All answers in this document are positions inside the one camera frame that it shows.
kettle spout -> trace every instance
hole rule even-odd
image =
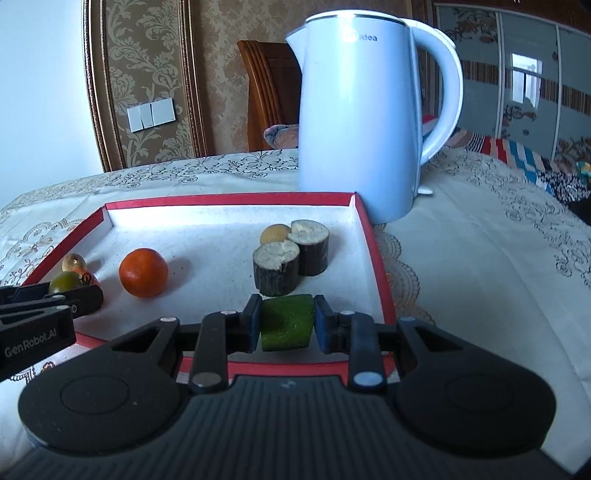
[[[300,70],[303,70],[304,56],[306,55],[306,44],[308,42],[306,26],[304,25],[291,32],[288,36],[286,36],[285,40],[295,54],[297,63],[300,65]]]

glass panel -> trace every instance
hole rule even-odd
[[[499,83],[495,13],[477,8],[437,8],[439,29],[456,44],[464,71],[464,102],[457,124],[472,132],[494,136]]]
[[[501,15],[506,71],[501,136],[550,158],[558,112],[556,28],[533,18]]]
[[[560,29],[563,94],[554,159],[563,171],[591,162],[591,38]]]

green cucumber piece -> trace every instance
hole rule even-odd
[[[306,348],[314,326],[312,295],[289,295],[264,300],[261,341],[264,352]]]

wooden chair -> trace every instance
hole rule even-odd
[[[262,136],[265,129],[298,123],[300,66],[287,43],[241,40],[238,50],[249,80],[248,150],[270,150]]]

tablecloth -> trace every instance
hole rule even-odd
[[[0,284],[21,283],[106,202],[292,191],[296,169],[297,150],[231,154],[21,195],[0,211]],[[397,314],[435,323],[545,378],[558,410],[544,450],[578,469],[591,455],[591,229],[523,175],[482,154],[446,149],[421,175],[434,194],[418,197],[405,218],[374,229]],[[15,427],[18,393],[61,359],[0,384],[0,471],[30,448]]]

